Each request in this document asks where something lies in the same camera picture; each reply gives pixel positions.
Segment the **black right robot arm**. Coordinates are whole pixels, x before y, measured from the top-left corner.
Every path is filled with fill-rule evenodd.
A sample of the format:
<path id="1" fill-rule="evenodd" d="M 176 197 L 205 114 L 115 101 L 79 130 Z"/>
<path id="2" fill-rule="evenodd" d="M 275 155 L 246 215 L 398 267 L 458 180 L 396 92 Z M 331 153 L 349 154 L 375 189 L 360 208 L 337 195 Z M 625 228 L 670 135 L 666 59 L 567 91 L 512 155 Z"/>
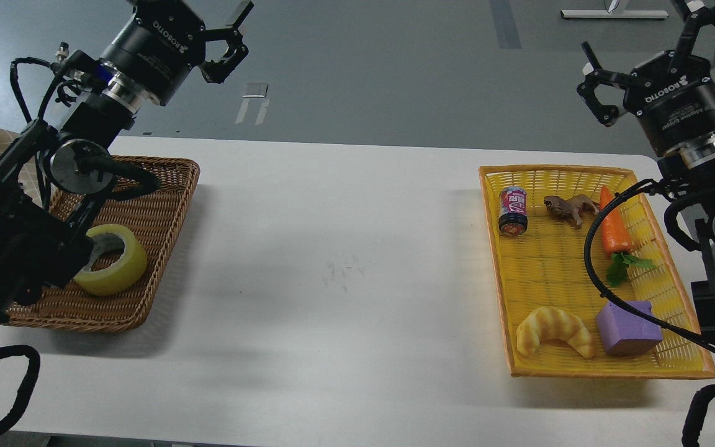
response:
<path id="1" fill-rule="evenodd" d="M 588 62 L 577 91 L 600 124 L 610 127 L 624 112 L 638 119 L 658 156 L 660 181 L 635 183 L 610 202 L 610 211 L 639 194 L 668 200 L 663 222 L 668 235 L 703 259 L 706 280 L 693 282 L 697 332 L 648 316 L 625 304 L 600 280 L 590 259 L 590 247 L 603 210 L 588 229 L 583 249 L 585 270 L 608 302 L 715 354 L 715 5 L 675 1 L 683 31 L 673 49 L 636 65 L 630 73 L 601 67 L 587 42 L 582 49 Z"/>

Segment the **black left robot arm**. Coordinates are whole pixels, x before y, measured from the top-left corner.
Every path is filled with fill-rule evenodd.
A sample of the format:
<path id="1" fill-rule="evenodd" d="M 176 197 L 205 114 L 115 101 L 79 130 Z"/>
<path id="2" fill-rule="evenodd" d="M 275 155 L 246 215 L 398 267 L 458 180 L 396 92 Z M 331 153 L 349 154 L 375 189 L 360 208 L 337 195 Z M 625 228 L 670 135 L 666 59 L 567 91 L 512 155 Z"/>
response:
<path id="1" fill-rule="evenodd" d="M 107 201 L 146 196 L 159 179 L 115 161 L 110 144 L 145 102 L 165 106 L 193 68 L 221 84 L 249 53 L 240 25 L 252 1 L 228 25 L 210 29 L 183 1 L 133 1 L 133 14 L 99 58 L 67 43 L 57 61 L 18 58 L 11 86 L 26 128 L 0 155 L 0 325 L 12 304 L 32 305 L 45 287 L 67 286 L 88 263 L 87 236 Z M 28 345 L 0 348 L 27 370 L 0 435 L 22 418 L 36 386 L 40 355 Z"/>

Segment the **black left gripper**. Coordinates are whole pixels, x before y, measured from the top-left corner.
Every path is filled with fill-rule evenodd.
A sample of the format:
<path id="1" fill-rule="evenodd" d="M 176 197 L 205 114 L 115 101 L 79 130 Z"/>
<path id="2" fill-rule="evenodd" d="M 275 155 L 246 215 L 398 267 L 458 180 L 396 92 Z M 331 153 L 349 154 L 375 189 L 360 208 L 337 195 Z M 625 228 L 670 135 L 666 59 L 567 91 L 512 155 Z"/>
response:
<path id="1" fill-rule="evenodd" d="M 240 26 L 253 10 L 253 1 L 241 1 L 230 23 L 220 29 L 206 29 L 202 19 L 183 1 L 131 4 L 130 20 L 99 59 L 141 84 L 159 106 L 168 104 L 191 68 L 199 63 L 207 84 L 223 84 L 249 54 Z M 218 60 L 204 60 L 204 42 L 225 42 L 226 51 Z"/>

